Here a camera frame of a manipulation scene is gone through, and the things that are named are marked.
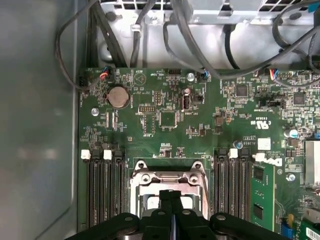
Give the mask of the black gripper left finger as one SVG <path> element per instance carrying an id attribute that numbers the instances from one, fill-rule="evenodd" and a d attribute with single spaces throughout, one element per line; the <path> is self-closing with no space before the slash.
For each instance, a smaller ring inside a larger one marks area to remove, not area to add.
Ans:
<path id="1" fill-rule="evenodd" d="M 143 240 L 169 240 L 172 237 L 172 190 L 159 192 L 160 208 L 151 216 L 139 218 L 124 212 L 93 227 L 68 237 L 69 240 L 115 240 L 127 235 L 142 234 Z"/>

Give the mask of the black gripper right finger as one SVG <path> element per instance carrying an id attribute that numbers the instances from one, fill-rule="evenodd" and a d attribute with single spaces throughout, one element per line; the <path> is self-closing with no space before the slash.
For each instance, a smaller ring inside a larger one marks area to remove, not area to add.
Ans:
<path id="1" fill-rule="evenodd" d="M 174 224 L 174 240 L 283 240 L 284 237 L 271 230 L 237 218 L 227 213 L 216 213 L 209 220 L 195 211 L 184 208 L 181 192 L 170 192 Z"/>

